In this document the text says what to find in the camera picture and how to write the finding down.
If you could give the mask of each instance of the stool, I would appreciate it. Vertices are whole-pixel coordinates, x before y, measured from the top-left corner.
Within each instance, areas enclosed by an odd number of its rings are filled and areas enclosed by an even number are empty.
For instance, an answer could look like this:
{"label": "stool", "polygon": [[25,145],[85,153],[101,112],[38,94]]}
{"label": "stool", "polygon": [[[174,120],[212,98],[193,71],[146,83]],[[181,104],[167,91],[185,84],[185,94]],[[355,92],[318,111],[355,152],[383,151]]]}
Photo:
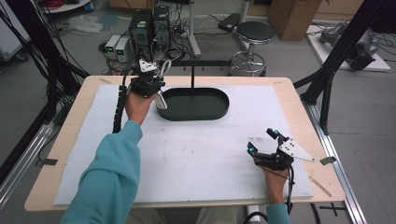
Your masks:
{"label": "stool", "polygon": [[242,22],[236,28],[242,41],[248,43],[247,51],[236,52],[229,65],[231,71],[227,77],[233,74],[235,68],[250,73],[253,77],[255,73],[261,72],[261,77],[265,77],[266,65],[264,58],[253,51],[255,45],[268,44],[274,38],[274,30],[271,26],[259,21]]}

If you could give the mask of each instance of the person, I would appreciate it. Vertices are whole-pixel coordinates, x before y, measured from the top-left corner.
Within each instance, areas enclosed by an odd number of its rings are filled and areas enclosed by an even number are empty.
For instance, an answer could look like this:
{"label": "person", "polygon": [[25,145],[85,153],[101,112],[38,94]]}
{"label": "person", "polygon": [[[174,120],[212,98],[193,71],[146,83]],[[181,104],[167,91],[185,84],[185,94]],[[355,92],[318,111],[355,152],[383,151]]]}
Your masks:
{"label": "person", "polygon": [[[142,125],[156,95],[142,98],[131,93],[126,101],[128,116],[118,133],[105,136],[95,157],[82,174],[78,192],[61,218],[63,224],[124,224],[134,203],[140,179]],[[285,171],[272,173],[264,169],[267,182],[269,223],[290,223],[287,206],[283,204]]]}

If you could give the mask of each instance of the hand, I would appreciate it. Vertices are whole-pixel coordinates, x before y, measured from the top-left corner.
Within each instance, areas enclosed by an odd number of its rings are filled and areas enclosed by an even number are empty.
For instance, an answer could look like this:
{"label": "hand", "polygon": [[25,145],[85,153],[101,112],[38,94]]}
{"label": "hand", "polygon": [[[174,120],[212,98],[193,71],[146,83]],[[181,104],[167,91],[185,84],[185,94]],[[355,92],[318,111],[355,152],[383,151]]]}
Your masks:
{"label": "hand", "polygon": [[289,170],[274,171],[265,167],[262,167],[262,169],[265,173],[266,193],[270,204],[283,203],[283,187],[288,178]]}
{"label": "hand", "polygon": [[143,98],[131,92],[125,103],[125,110],[128,115],[128,119],[142,125],[143,120],[145,120],[146,115],[149,112],[149,106],[156,96],[157,94],[154,94],[149,98]]}

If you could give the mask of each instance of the white board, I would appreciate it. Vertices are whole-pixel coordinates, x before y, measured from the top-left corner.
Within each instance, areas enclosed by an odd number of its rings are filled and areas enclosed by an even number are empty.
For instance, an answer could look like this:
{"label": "white board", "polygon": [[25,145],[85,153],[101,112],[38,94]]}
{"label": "white board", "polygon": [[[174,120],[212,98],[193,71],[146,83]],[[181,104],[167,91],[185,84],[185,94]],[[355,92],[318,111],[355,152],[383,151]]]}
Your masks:
{"label": "white board", "polygon": [[[316,33],[318,31],[320,31],[320,28],[318,28],[316,25],[310,25],[308,31],[306,32],[309,34]],[[320,33],[317,33],[315,35],[307,35],[307,37],[309,40],[308,42],[314,49],[320,63],[323,64],[326,61],[327,57],[329,57],[329,54],[332,51],[332,47],[329,43],[322,44],[319,42]],[[375,59],[375,61],[367,65],[367,67],[365,67],[363,71],[387,72],[390,70],[390,67],[384,62],[384,60],[382,60],[378,56],[378,54],[374,54],[373,58]],[[340,66],[340,69],[353,70],[347,62],[343,62]]]}
{"label": "white board", "polygon": [[[285,136],[290,130],[272,87],[217,86],[230,99],[228,113],[208,121],[168,121],[155,107],[142,125],[141,180],[136,203],[213,202],[265,199],[263,171],[247,154],[248,141],[263,153],[277,143],[267,128]],[[118,86],[101,86],[85,118],[67,164],[54,204],[70,204],[78,180],[100,141],[111,133]],[[299,160],[293,164],[296,185],[292,198],[313,196]]]}

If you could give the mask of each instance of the teal sweater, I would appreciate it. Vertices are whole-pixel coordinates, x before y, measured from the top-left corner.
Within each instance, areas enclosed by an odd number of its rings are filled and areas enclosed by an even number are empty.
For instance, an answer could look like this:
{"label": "teal sweater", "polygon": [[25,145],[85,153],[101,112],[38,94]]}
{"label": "teal sweater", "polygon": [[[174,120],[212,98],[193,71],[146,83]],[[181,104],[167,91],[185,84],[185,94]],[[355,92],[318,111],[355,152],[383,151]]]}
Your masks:
{"label": "teal sweater", "polygon": [[[119,133],[102,140],[61,223],[125,223],[139,186],[142,135],[140,126],[128,120]],[[267,213],[270,224],[290,223],[285,204],[270,205]]]}

